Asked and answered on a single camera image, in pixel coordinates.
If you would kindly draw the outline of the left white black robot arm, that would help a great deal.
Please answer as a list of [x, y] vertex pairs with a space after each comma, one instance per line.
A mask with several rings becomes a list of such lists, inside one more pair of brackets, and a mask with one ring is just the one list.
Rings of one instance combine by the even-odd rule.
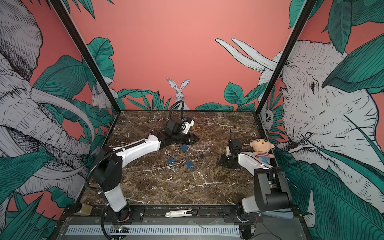
[[106, 207], [112, 209], [120, 218], [128, 219], [132, 211], [121, 188], [124, 167], [138, 158], [170, 145], [190, 146], [197, 143], [200, 139], [190, 133], [194, 124], [195, 121], [188, 118], [168, 118], [163, 128], [151, 131], [144, 139], [114, 149], [105, 148], [89, 170], [84, 188], [101, 194], [106, 201]]

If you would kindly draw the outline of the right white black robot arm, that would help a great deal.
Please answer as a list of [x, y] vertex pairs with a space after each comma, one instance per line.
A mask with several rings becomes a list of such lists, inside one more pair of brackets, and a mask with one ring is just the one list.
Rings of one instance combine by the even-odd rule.
[[240, 140], [230, 139], [220, 159], [223, 167], [242, 167], [254, 177], [254, 195], [242, 199], [243, 212], [279, 212], [291, 208], [293, 200], [288, 178], [281, 167], [271, 165], [275, 146], [266, 139], [256, 139], [250, 142], [250, 147], [252, 150], [248, 151]]

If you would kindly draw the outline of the plush doll striped shirt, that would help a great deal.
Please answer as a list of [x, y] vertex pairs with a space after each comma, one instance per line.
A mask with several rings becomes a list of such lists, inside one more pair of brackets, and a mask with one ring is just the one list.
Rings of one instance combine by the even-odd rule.
[[270, 151], [275, 148], [275, 145], [266, 139], [256, 139], [250, 142], [253, 149], [253, 155], [264, 164], [270, 164], [271, 159], [275, 156], [270, 154]]

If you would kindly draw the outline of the white utility knife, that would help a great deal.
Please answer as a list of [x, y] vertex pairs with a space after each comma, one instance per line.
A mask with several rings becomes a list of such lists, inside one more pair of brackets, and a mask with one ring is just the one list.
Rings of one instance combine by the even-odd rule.
[[190, 216], [196, 216], [197, 214], [198, 214], [198, 210], [189, 209], [189, 210], [170, 211], [165, 214], [165, 217], [166, 218], [190, 217]]

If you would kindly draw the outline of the grey oval pad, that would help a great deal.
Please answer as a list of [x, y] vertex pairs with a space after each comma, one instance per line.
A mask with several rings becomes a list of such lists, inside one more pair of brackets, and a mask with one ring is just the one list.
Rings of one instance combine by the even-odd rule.
[[294, 218], [294, 214], [292, 210], [289, 211], [265, 211], [262, 212], [263, 215], [273, 218], [281, 218], [290, 220]]

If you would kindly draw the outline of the white perforated strip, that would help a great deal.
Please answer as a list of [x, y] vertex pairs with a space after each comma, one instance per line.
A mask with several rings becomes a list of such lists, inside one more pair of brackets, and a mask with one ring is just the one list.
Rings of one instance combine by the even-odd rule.
[[[111, 227], [105, 227], [105, 231], [112, 236], [144, 236], [144, 235], [208, 235], [208, 236], [226, 236], [239, 237], [240, 231], [237, 226], [133, 226], [128, 234], [111, 234]], [[66, 236], [102, 236], [101, 226], [96, 225], [70, 225], [65, 233]]]

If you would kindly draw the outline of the small green circuit board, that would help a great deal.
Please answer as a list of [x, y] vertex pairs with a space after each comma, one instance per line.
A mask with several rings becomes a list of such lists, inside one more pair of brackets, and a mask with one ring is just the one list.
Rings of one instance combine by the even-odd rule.
[[128, 226], [112, 226], [111, 234], [128, 234], [130, 232], [130, 228]]

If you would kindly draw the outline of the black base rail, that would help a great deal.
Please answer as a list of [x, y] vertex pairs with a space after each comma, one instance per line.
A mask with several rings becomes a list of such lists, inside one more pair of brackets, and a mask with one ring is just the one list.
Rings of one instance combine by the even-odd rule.
[[142, 223], [145, 217], [159, 218], [213, 218], [218, 217], [226, 223], [248, 224], [262, 222], [265, 217], [291, 220], [294, 218], [292, 209], [251, 213], [245, 212], [242, 205], [130, 205], [119, 212], [105, 207], [102, 219], [112, 223]]

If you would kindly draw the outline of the right black frame post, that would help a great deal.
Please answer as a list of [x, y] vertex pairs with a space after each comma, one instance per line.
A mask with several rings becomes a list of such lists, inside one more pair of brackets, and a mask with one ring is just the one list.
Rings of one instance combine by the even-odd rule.
[[301, 12], [300, 12], [300, 15], [299, 17], [297, 18], [297, 21], [294, 25], [294, 28], [291, 32], [291, 35], [286, 43], [286, 46], [282, 52], [282, 55], [278, 61], [278, 64], [272, 74], [272, 77], [270, 79], [270, 81], [268, 82], [268, 85], [266, 87], [266, 90], [263, 94], [263, 97], [261, 99], [261, 101], [259, 102], [259, 105], [256, 109], [256, 115], [259, 115], [268, 99], [268, 96], [270, 95], [276, 81], [278, 80], [278, 78], [280, 77], [280, 74], [283, 70], [283, 67], [284, 65], [286, 64], [287, 62], [287, 59], [288, 57], [290, 56], [290, 54], [292, 53], [293, 51], [293, 48], [309, 18], [309, 15], [310, 13], [312, 12], [315, 4], [316, 4], [316, 0], [307, 0], [304, 2], [304, 5], [301, 9]]

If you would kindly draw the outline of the black frame post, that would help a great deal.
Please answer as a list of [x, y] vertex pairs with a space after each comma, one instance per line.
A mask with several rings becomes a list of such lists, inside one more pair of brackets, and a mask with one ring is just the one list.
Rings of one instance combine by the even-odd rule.
[[106, 97], [108, 98], [108, 100], [112, 104], [113, 109], [115, 110], [117, 115], [119, 115], [121, 113], [121, 109], [120, 109], [117, 101], [113, 97], [113, 95], [109, 89], [109, 86], [104, 81], [104, 77], [101, 73], [101, 70], [99, 69], [99, 67], [98, 67], [95, 59], [93, 58], [91, 52], [89, 51], [84, 39], [80, 35], [75, 23], [73, 22], [72, 18], [70, 17], [70, 14], [69, 14], [67, 8], [65, 7], [64, 3], [62, 1], [57, 1], [57, 0], [53, 0], [53, 1], [49, 1], [49, 2], [53, 6], [53, 8], [55, 9], [55, 12], [59, 16], [61, 22], [63, 23], [67, 32], [69, 33], [72, 40], [74, 41], [76, 47], [78, 48], [78, 50], [81, 53], [82, 57], [84, 58], [86, 64], [90, 68], [92, 74], [94, 75], [94, 77], [96, 78], [98, 83], [101, 85], [101, 88], [103, 89], [104, 93], [106, 94]]
[[259, 105], [256, 109], [256, 115], [259, 115], [268, 99], [268, 96], [270, 95], [276, 81], [278, 80], [278, 78], [280, 77], [280, 74], [283, 70], [283, 67], [284, 65], [286, 64], [287, 62], [287, 59], [288, 57], [290, 56], [290, 54], [292, 53], [293, 51], [293, 48], [309, 18], [309, 15], [310, 13], [312, 12], [315, 4], [316, 4], [316, 0], [307, 0], [304, 2], [304, 5], [301, 9], [301, 12], [300, 12], [300, 15], [299, 17], [297, 18], [297, 21], [294, 25], [294, 28], [291, 32], [291, 35], [286, 43], [286, 46], [282, 52], [282, 55], [278, 61], [278, 64], [272, 74], [272, 77], [270, 79], [270, 81], [268, 82], [268, 85], [266, 87], [266, 90], [263, 94], [263, 97], [261, 99], [261, 101], [259, 102]]

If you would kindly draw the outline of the left black frame post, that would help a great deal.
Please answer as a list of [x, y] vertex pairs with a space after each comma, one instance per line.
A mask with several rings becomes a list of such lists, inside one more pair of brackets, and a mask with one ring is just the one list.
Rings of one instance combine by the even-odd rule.
[[57, 1], [57, 0], [53, 0], [53, 1], [49, 1], [49, 2], [53, 6], [53, 8], [55, 9], [55, 12], [59, 16], [61, 22], [63, 23], [67, 32], [69, 33], [72, 40], [74, 41], [76, 47], [78, 48], [78, 50], [81, 53], [82, 57], [84, 58], [86, 64], [90, 68], [92, 74], [94, 75], [94, 77], [96, 78], [98, 83], [101, 85], [101, 88], [103, 89], [104, 93], [106, 94], [106, 97], [108, 98], [108, 100], [112, 104], [113, 109], [115, 110], [117, 115], [119, 115], [121, 113], [121, 109], [120, 109], [117, 101], [113, 97], [113, 95], [109, 89], [109, 86], [104, 81], [104, 77], [101, 73], [101, 70], [99, 69], [99, 67], [98, 67], [95, 59], [93, 58], [91, 52], [89, 51], [84, 39], [80, 35], [75, 23], [73, 22], [72, 18], [70, 17], [70, 14], [69, 14], [67, 8], [65, 7], [64, 3], [62, 1]]

